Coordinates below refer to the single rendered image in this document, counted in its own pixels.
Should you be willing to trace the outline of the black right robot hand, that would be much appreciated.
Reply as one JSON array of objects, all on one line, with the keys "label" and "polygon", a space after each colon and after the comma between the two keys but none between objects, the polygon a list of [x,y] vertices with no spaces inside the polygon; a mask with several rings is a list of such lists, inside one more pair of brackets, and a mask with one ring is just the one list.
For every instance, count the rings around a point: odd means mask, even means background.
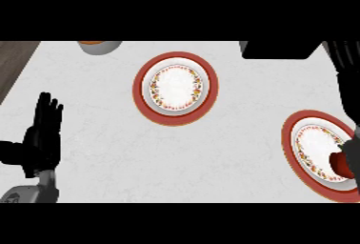
[{"label": "black right robot hand", "polygon": [[[360,125],[360,41],[328,41],[329,57],[337,69],[345,115]],[[344,144],[345,160],[360,193],[360,144],[351,138]]]}]

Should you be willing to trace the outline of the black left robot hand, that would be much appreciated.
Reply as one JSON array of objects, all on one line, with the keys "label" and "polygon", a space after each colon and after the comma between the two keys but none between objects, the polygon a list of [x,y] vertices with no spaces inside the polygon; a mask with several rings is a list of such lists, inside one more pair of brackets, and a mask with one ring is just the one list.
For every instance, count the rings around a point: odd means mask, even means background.
[{"label": "black left robot hand", "polygon": [[64,105],[43,92],[39,97],[34,123],[22,142],[0,140],[0,162],[18,165],[27,178],[43,171],[53,171],[61,162],[61,125]]}]

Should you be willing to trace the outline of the white floral rim plate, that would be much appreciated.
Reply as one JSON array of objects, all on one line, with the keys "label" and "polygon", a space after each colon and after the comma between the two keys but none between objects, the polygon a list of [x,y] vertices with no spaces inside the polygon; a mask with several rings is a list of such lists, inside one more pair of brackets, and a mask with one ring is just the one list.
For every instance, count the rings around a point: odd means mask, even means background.
[{"label": "white floral rim plate", "polygon": [[335,174],[329,156],[343,151],[341,146],[350,139],[345,130],[329,120],[303,118],[291,129],[291,148],[295,161],[307,176],[323,187],[337,191],[357,188],[356,180]]},{"label": "white floral rim plate", "polygon": [[194,112],[210,92],[205,69],[189,58],[157,61],[140,81],[140,95],[154,112],[180,116]]}]

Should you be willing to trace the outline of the red bell pepper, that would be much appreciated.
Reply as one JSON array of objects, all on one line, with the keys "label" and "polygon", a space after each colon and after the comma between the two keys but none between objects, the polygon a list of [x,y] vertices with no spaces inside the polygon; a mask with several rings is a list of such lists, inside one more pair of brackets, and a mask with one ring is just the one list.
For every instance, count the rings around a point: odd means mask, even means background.
[{"label": "red bell pepper", "polygon": [[335,172],[337,175],[340,175],[341,177],[344,177],[347,179],[354,178],[354,174],[347,165],[345,154],[343,152],[331,153],[329,163],[331,163],[332,171]]}]

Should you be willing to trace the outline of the black appliance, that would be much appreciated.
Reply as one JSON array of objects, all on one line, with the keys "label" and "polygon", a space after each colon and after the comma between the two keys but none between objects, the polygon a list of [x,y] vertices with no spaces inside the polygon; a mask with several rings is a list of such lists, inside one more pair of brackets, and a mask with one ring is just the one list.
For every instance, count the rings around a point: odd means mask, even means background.
[{"label": "black appliance", "polygon": [[241,41],[241,52],[245,59],[307,59],[320,41],[317,40],[253,40]]}]

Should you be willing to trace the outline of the red round placemat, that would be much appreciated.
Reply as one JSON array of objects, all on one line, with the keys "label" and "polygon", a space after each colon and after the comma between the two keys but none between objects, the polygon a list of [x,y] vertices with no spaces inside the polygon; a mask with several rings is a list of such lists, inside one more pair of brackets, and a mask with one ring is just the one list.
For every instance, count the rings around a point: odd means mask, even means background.
[{"label": "red round placemat", "polygon": [[319,112],[315,110],[303,110],[295,112],[286,119],[282,128],[282,146],[285,151],[285,158],[292,168],[294,173],[297,174],[298,178],[301,179],[303,183],[307,187],[325,198],[334,200],[337,202],[360,202],[360,194],[357,188],[350,191],[337,191],[323,187],[316,181],[307,176],[303,167],[300,166],[298,162],[295,161],[295,155],[291,148],[291,129],[295,123],[307,117],[317,117],[322,119],[329,120],[334,122],[344,130],[350,137],[354,135],[354,132],[348,125],[331,114],[325,112]]},{"label": "red round placemat", "polygon": [[[208,79],[210,79],[210,89],[208,89],[208,94],[205,96],[205,100],[199,107],[192,111],[188,112],[182,115],[170,116],[164,115],[158,112],[155,112],[149,105],[145,102],[145,98],[142,95],[142,81],[145,78],[145,74],[151,70],[151,68],[164,60],[170,58],[186,58],[192,61],[195,61],[199,66],[204,68]],[[135,83],[133,83],[133,100],[136,104],[136,108],[142,115],[157,124],[164,125],[164,126],[185,126],[191,123],[194,123],[211,110],[214,107],[216,101],[217,101],[217,96],[219,96],[219,76],[216,74],[216,70],[211,67],[210,63],[207,60],[195,55],[191,52],[186,51],[171,51],[160,54],[155,56],[142,66],[136,77],[135,77]]]}]

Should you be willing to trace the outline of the grey cup with orange content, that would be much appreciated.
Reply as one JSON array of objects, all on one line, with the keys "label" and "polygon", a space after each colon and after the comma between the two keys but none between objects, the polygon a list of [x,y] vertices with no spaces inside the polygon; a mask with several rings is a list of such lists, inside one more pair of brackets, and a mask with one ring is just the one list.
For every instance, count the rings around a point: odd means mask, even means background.
[{"label": "grey cup with orange content", "polygon": [[78,41],[83,51],[92,55],[111,53],[121,45],[121,41]]}]

